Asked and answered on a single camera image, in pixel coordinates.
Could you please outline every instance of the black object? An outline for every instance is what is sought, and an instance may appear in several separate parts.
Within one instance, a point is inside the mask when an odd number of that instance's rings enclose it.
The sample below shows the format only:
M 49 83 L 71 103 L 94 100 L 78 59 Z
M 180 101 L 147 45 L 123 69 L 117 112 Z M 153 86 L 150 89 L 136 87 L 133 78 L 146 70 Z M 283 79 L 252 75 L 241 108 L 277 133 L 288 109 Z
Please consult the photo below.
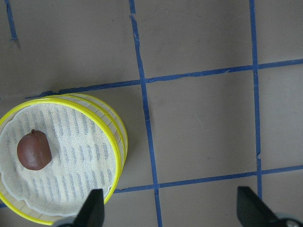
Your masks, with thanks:
M 238 187 L 237 216 L 243 227 L 303 227 L 295 219 L 278 219 L 249 187 Z
M 102 189 L 90 192 L 73 223 L 61 224 L 58 227 L 102 227 L 104 222 L 104 202 Z

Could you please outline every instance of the brown fruit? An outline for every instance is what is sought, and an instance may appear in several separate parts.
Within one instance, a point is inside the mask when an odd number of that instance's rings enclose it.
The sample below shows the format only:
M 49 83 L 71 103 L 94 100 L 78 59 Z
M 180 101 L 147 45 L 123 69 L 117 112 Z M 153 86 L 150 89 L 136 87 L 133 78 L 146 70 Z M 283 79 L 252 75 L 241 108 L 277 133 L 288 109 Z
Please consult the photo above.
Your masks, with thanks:
M 19 141 L 17 155 L 21 164 L 30 170 L 43 169 L 52 160 L 46 135 L 35 130 Z

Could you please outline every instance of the round basket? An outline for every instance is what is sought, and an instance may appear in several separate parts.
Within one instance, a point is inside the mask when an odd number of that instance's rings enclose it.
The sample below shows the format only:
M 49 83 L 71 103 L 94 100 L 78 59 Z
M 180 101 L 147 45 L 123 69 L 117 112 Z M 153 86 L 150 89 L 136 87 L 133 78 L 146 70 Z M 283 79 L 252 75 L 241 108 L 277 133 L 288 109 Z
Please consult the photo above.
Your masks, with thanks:
M 37 114 L 37 112 L 41 112 L 42 114 L 40 115 L 45 118 L 45 114 L 43 115 L 43 111 L 48 111 L 48 113 L 50 113 L 50 116 L 52 116 L 50 118 L 51 124 L 50 123 L 47 124 L 43 122 L 39 117 L 36 117 L 36 115 L 39 115 Z M 82 121 L 86 122 L 87 124 L 84 125 L 83 130 L 77 131 L 71 126 L 73 122 L 75 122 L 76 124 L 82 124 L 81 123 Z M 61 140 L 66 140 L 67 135 L 64 132 L 66 132 L 66 130 L 69 130 L 71 137 L 73 136 L 73 134 L 78 133 L 79 141 L 77 141 L 77 143 L 78 144 L 83 143 L 83 146 L 82 145 L 80 146 L 81 147 L 80 151 L 77 150 L 75 152 L 76 154 L 78 154 L 78 157 L 74 157 L 75 155 L 71 154 L 69 149 L 67 149 L 67 152 L 66 150 L 63 151 L 62 147 L 60 147 L 59 145 L 56 146 L 56 149 L 52 149 L 52 145 L 50 144 L 53 159 L 44 168 L 44 169 L 48 168 L 48 170 L 45 170 L 48 171 L 46 172 L 48 176 L 46 177 L 46 179 L 44 179 L 43 173 L 41 175 L 37 175 L 38 172 L 41 170 L 33 171 L 33 170 L 27 170 L 22 167 L 22 165 L 18 162 L 18 158 L 16 158 L 17 148 L 14 149 L 14 146 L 16 143 L 18 143 L 17 141 L 19 141 L 24 135 L 29 133 L 30 128 L 36 127 L 34 128 L 35 130 L 40 130 L 41 128 L 41 131 L 45 131 L 45 134 L 48 139 L 49 139 L 48 137 L 49 131 L 50 131 L 49 135 L 50 134 L 56 135 L 56 133 L 58 134 L 58 132 L 55 130 L 55 127 L 51 127 L 52 124 L 58 128 L 61 128 L 60 130 L 62 133 L 62 135 L 60 135 Z M 103 142 L 99 139 L 98 140 L 89 139 L 88 140 L 89 142 L 83 139 L 82 141 L 82 137 L 89 136 L 89 133 L 87 132 L 91 131 L 90 127 L 97 128 L 96 130 L 94 129 L 96 138 L 98 138 L 99 134 L 102 134 L 106 141 Z M 1 155 L 5 157 L 5 161 L 2 162 L 0 161 L 0 199 L 18 215 L 28 220 L 31 220 L 33 222 L 45 224 L 45 225 L 51 225 L 59 219 L 76 215 L 72 207 L 72 205 L 75 202 L 72 201 L 71 199 L 72 196 L 69 196 L 69 193 L 70 195 L 72 195 L 72 192 L 70 190 L 71 188 L 75 195 L 75 198 L 77 193 L 80 193 L 82 195 L 82 200 L 83 200 L 82 202 L 84 202 L 87 195 L 89 194 L 89 190 L 94 189 L 96 187 L 100 188 L 103 187 L 103 185 L 105 185 L 104 191 L 106 193 L 104 194 L 104 203 L 106 203 L 114 193 L 114 190 L 117 186 L 119 177 L 121 175 L 126 160 L 127 149 L 128 149 L 128 138 L 127 138 L 125 126 L 121 118 L 113 110 L 113 108 L 111 108 L 108 104 L 95 97 L 88 96 L 85 94 L 78 94 L 78 93 L 57 95 L 57 96 L 47 96 L 44 98 L 27 101 L 25 103 L 22 103 L 14 107 L 0 119 L 0 142 L 1 142 L 0 158 Z M 110 152 L 109 154 L 107 154 L 107 156 L 112 157 L 112 159 L 102 158 L 104 157 L 104 155 L 102 154 L 102 151 L 99 151 L 98 146 L 101 143 L 106 143 L 106 142 L 108 143 L 107 150 L 106 148 L 104 150 L 106 152 Z M 98 157 L 98 160 L 96 158 L 96 155 L 98 153 L 95 155 L 94 147 L 98 149 L 98 152 L 101 152 L 101 158 Z M 63 173 L 63 177 L 62 177 L 62 175 L 60 175 L 62 174 L 62 171 L 60 172 L 60 174 L 57 175 L 56 171 L 53 170 L 52 168 L 56 168 L 56 165 L 58 163 L 59 165 L 61 164 L 61 166 L 64 164 L 64 162 L 62 162 L 64 160 L 63 159 L 64 152 L 65 155 L 67 156 L 66 162 L 70 166 L 72 164 L 71 161 L 73 159 L 75 163 L 81 162 L 79 161 L 79 159 L 81 159 L 80 157 L 83 157 L 83 163 L 81 163 L 81 168 L 79 168 L 78 166 L 74 167 L 75 170 L 73 168 L 69 168 L 68 170 L 66 170 L 66 173 Z M 99 168 L 99 166 L 105 166 L 105 165 L 110 166 L 112 173 L 109 173 L 107 177 L 101 179 L 100 174 L 103 176 L 103 174 L 106 173 L 103 173 L 104 170 L 102 168 L 101 170 L 98 169 L 99 171 L 98 173 L 96 174 L 93 173 L 94 183 L 91 183 L 89 180 L 87 180 L 84 183 L 85 180 L 82 179 L 82 184 L 80 185 L 72 184 L 71 186 L 69 185 L 66 187 L 65 182 L 63 182 L 64 184 L 62 184 L 62 182 L 60 181 L 62 178 L 69 179 L 68 176 L 70 176 L 71 181 L 67 181 L 67 182 L 73 182 L 73 181 L 77 182 L 77 176 L 78 176 L 79 182 L 81 183 L 82 174 L 86 175 L 86 179 L 90 179 L 91 176 L 89 175 L 87 177 L 87 173 L 85 171 L 87 169 L 90 170 L 91 165 L 92 165 L 91 167 L 92 169 L 94 169 L 95 166 L 97 166 L 97 169 Z M 48 209 L 46 212 L 41 211 L 43 210 L 43 207 L 41 208 L 41 206 L 43 205 L 37 207 L 35 206 L 35 202 L 33 201 L 34 192 L 31 193 L 30 191 L 31 187 L 27 186 L 31 184 L 31 182 L 30 181 L 26 182 L 27 178 L 22 176 L 23 173 L 24 174 L 30 173 L 33 177 L 35 175 L 39 176 L 41 179 L 35 178 L 34 183 L 36 184 L 39 181 L 43 182 L 41 186 L 42 188 L 46 188 L 45 190 L 46 192 L 48 192 L 47 182 L 49 182 L 50 185 L 52 185 L 51 182 L 56 182 L 56 185 L 58 185 L 57 190 L 59 194 L 61 193 L 61 196 L 59 199 L 56 199 L 56 196 L 58 194 L 57 191 L 51 192 L 51 190 L 54 189 L 49 190 L 53 198 L 52 201 L 49 201 L 47 196 L 41 198 L 42 193 L 41 192 L 39 193 L 39 190 L 36 189 L 37 201 L 39 200 L 43 201 L 43 199 L 45 199 L 45 204 Z M 16 178 L 16 176 L 19 177 L 17 183 L 10 184 L 7 179 L 10 177 Z M 65 213 L 61 214 L 60 208 L 64 207 L 64 204 L 62 204 L 63 202 L 71 206 L 70 208 L 71 211 L 68 210 Z M 54 212 L 49 212 L 49 209 L 52 207 L 54 207 Z

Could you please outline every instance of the gray floor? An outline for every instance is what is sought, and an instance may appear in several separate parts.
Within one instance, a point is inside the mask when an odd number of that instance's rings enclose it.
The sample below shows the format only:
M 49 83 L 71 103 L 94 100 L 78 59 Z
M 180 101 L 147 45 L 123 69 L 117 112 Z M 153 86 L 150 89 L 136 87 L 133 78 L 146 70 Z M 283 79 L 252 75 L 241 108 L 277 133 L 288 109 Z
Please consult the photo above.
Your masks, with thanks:
M 130 192 L 115 193 L 105 205 L 104 226 L 241 226 L 237 186 L 258 192 L 260 177 L 253 70 L 263 200 L 303 220 L 302 1 L 137 0 L 146 79 L 138 71 L 127 0 L 10 3 L 18 42 L 9 42 L 2 3 L 0 117 L 25 97 L 75 87 L 108 102 L 125 122 L 129 155 L 117 188 Z M 164 77 L 175 74 L 184 75 Z M 78 88 L 103 84 L 109 85 Z M 0 227 L 18 226 L 40 225 L 0 203 Z

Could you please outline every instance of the blue grid line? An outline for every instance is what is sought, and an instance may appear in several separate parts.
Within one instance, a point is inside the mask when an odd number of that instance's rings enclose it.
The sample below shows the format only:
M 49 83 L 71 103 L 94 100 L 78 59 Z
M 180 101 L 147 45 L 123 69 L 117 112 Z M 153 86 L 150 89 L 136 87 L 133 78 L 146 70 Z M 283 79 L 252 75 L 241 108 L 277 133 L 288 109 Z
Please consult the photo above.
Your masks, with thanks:
M 282 168 L 277 168 L 277 169 L 262 170 L 262 175 L 286 173 L 286 172 L 291 172 L 291 171 L 296 171 L 296 170 L 303 170 L 303 165 L 291 166 L 291 167 L 282 167 Z M 159 187 L 159 188 L 174 187 L 174 186 L 180 186 L 180 185 L 188 185 L 188 184 L 206 183 L 206 182 L 212 182 L 212 181 L 237 179 L 237 178 L 250 177 L 250 176 L 256 176 L 256 175 L 257 175 L 257 172 L 255 171 L 255 172 L 247 172 L 247 173 L 240 173 L 240 174 L 231 174 L 231 175 L 214 176 L 214 177 L 206 177 L 206 178 L 199 178 L 199 179 L 192 179 L 192 180 L 161 183 L 158 186 L 150 184 L 150 185 L 129 187 L 129 188 L 121 189 L 121 190 L 116 189 L 114 193 L 152 190 L 152 189 L 155 189 L 157 187 Z M 4 207 L 7 207 L 7 206 L 4 203 L 0 203 L 0 208 L 4 208 Z
M 257 187 L 258 187 L 258 197 L 260 197 L 262 199 L 258 51 L 257 51 L 257 30 L 256 30 L 256 15 L 255 15 L 255 1 L 254 0 L 250 0 L 250 28 L 251 28 L 251 42 L 252 42 L 252 63 L 253 63 L 254 102 L 255 102 Z
M 144 69 L 143 69 L 143 62 L 142 62 L 141 55 L 140 55 L 140 39 L 139 39 L 138 25 L 137 25 L 136 19 L 134 18 L 134 15 L 136 13 L 134 0 L 129 0 L 129 6 L 130 6 L 130 12 L 131 12 L 130 18 L 132 21 L 133 34 L 134 34 L 134 45 L 135 45 L 135 50 L 136 50 L 138 70 L 139 70 L 140 82 L 141 82 L 145 126 L 146 126 L 146 131 L 147 131 L 147 140 L 148 140 L 151 166 L 152 166 L 152 169 L 151 169 L 152 180 L 153 180 L 153 185 L 155 186 L 154 192 L 155 192 L 155 205 L 156 205 L 157 221 L 158 221 L 158 227 L 162 227 L 162 215 L 161 215 L 161 206 L 160 206 L 160 198 L 159 198 L 156 159 L 155 159 L 155 153 L 154 153 L 154 148 L 153 148 L 152 127 L 151 127 L 150 114 L 149 114 L 149 108 L 148 108 L 148 98 L 147 98 L 145 75 L 144 75 Z
M 9 0 L 4 0 L 4 3 L 6 5 L 6 13 L 8 15 L 8 20 L 9 20 L 9 29 L 10 29 L 10 33 L 11 33 L 10 41 L 17 40 L 17 33 L 16 33 L 16 28 L 15 28 L 13 13 L 11 11 L 10 2 L 9 2 Z
M 258 69 L 268 69 L 268 68 L 299 65 L 299 64 L 303 64 L 303 59 L 258 64 Z M 153 82 L 157 82 L 157 81 L 169 81 L 169 80 L 179 79 L 182 77 L 203 77 L 203 76 L 211 76 L 211 75 L 230 73 L 230 72 L 249 71 L 249 70 L 253 70 L 253 69 L 254 69 L 254 67 L 252 65 L 236 66 L 236 67 L 229 67 L 229 68 L 216 69 L 216 70 L 205 70 L 205 71 L 200 71 L 200 72 L 189 72 L 189 73 L 183 73 L 183 74 L 154 77 L 154 78 L 145 79 L 145 82 L 153 83 Z M 66 88 L 66 89 L 61 89 L 58 92 L 44 91 L 41 94 L 36 95 L 36 96 L 25 97 L 25 99 L 40 98 L 40 97 L 51 96 L 51 95 L 62 95 L 62 94 L 67 94 L 67 93 L 95 91 L 95 90 L 109 89 L 109 88 L 115 88 L 115 87 L 126 87 L 126 86 L 133 86 L 133 85 L 139 85 L 139 84 L 141 84 L 140 80 L 136 79 L 136 80 L 128 80 L 128 81 L 122 81 L 122 82 L 92 85 L 92 86 L 88 86 L 88 87 Z

